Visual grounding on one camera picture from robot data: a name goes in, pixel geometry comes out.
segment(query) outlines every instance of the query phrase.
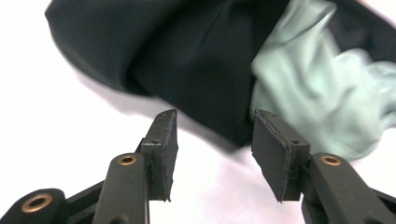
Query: mint green fabric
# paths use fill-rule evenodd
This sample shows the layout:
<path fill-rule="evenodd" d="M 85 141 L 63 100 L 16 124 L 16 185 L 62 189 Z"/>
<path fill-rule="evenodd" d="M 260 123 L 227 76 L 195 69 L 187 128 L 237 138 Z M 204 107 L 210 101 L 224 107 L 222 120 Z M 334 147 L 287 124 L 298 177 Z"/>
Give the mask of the mint green fabric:
<path fill-rule="evenodd" d="M 277 113 L 312 147 L 356 160 L 396 124 L 396 64 L 372 63 L 362 49 L 341 53 L 328 21 L 334 4 L 291 0 L 251 68 L 250 114 Z"/>

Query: fabric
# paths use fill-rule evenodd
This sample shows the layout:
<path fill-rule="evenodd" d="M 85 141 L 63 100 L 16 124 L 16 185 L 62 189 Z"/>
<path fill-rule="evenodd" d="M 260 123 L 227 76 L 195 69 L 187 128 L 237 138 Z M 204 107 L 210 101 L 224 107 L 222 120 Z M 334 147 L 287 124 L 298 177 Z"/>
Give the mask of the fabric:
<path fill-rule="evenodd" d="M 364 49 L 374 62 L 396 63 L 396 30 L 356 0 L 327 0 L 337 5 L 329 28 L 341 51 Z"/>
<path fill-rule="evenodd" d="M 369 154 L 396 124 L 396 65 L 362 49 L 341 53 L 328 28 L 334 4 L 292 0 L 252 63 L 255 109 L 280 115 L 312 145 L 347 160 Z"/>
<path fill-rule="evenodd" d="M 54 0 L 64 56 L 119 91 L 156 95 L 238 146 L 249 142 L 250 64 L 289 0 Z"/>

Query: white surface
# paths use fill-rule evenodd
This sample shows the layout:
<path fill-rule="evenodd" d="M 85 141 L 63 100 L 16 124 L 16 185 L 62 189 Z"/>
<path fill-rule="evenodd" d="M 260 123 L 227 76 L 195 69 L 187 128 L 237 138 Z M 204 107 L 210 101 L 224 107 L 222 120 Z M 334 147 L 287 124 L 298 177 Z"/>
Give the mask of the white surface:
<path fill-rule="evenodd" d="M 106 176 L 111 159 L 135 150 L 159 100 L 111 91 L 72 68 L 52 43 L 50 1 L 0 3 L 0 217 L 20 197 L 56 188 L 70 197 Z M 353 162 L 373 188 L 396 196 L 396 131 Z M 172 202 L 151 202 L 151 223 L 304 223 L 299 203 L 277 203 L 246 147 L 235 153 L 178 115 Z"/>

